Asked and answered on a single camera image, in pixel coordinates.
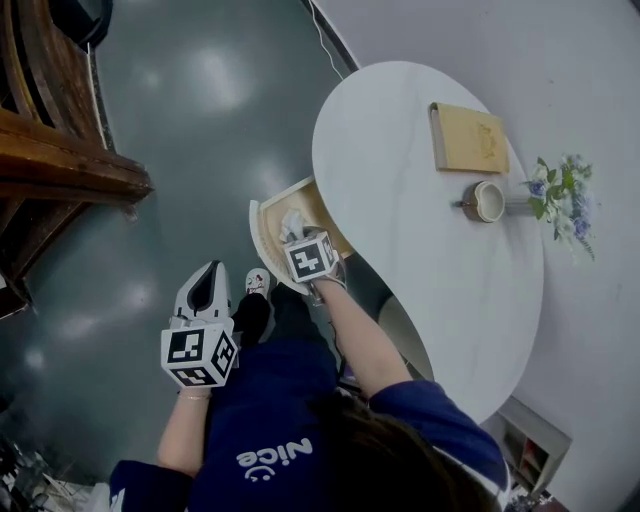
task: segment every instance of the navy blue shirt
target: navy blue shirt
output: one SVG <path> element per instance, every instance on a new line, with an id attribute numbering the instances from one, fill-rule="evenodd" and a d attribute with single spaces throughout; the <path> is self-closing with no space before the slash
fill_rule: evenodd
<path id="1" fill-rule="evenodd" d="M 112 510 L 332 510 L 329 450 L 307 404 L 330 395 L 336 385 L 335 360 L 320 344 L 275 340 L 243 351 L 240 368 L 213 391 L 206 456 L 196 478 L 120 462 L 111 476 Z M 437 384 L 396 384 L 369 405 L 415 427 L 488 492 L 507 489 L 498 446 Z"/>

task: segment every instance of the white flower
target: white flower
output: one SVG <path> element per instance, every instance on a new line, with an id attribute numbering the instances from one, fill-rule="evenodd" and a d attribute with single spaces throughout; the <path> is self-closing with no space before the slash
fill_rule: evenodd
<path id="1" fill-rule="evenodd" d="M 570 217 L 560 213 L 555 219 L 555 228 L 562 238 L 571 238 L 573 236 L 573 221 Z"/>
<path id="2" fill-rule="evenodd" d="M 571 217 L 573 213 L 573 203 L 571 202 L 571 196 L 564 196 L 558 201 L 558 209 L 562 211 L 562 214 L 566 217 Z"/>
<path id="3" fill-rule="evenodd" d="M 549 201 L 547 201 L 546 208 L 547 208 L 547 222 L 553 222 L 555 224 L 558 216 L 564 215 L 564 212 L 562 211 L 560 205 L 558 204 L 558 201 L 556 201 L 555 199 L 550 199 Z"/>
<path id="4" fill-rule="evenodd" d="M 531 181 L 542 181 L 545 185 L 548 185 L 549 184 L 549 181 L 547 180 L 548 174 L 549 174 L 549 171 L 544 165 L 537 164 L 533 168 Z"/>

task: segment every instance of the polished floor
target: polished floor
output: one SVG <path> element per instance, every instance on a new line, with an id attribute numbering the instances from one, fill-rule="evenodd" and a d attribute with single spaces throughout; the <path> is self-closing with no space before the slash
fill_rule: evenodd
<path id="1" fill-rule="evenodd" d="M 339 79 L 300 0 L 120 0 L 97 61 L 117 150 L 156 191 L 134 223 L 93 207 L 33 269 L 35 309 L 0 322 L 0 391 L 37 439 L 107 478 L 121 458 L 153 460 L 176 393 L 159 333 L 178 287 L 221 259 L 238 298 L 259 264 L 249 200 L 312 173 Z"/>

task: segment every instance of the shoe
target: shoe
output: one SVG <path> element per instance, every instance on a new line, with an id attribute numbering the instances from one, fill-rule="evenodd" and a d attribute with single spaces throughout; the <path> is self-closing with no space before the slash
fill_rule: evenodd
<path id="1" fill-rule="evenodd" d="M 259 293 L 266 299 L 267 294 L 269 293 L 269 286 L 271 284 L 271 276 L 269 275 L 268 270 L 263 268 L 254 268 L 249 271 L 244 283 L 247 295 Z"/>

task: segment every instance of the cup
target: cup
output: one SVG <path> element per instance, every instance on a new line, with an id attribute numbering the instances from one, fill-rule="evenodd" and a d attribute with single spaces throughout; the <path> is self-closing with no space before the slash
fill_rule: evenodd
<path id="1" fill-rule="evenodd" d="M 480 181 L 465 191 L 460 205 L 469 219 L 490 224 L 504 213 L 504 194 L 490 181 Z"/>

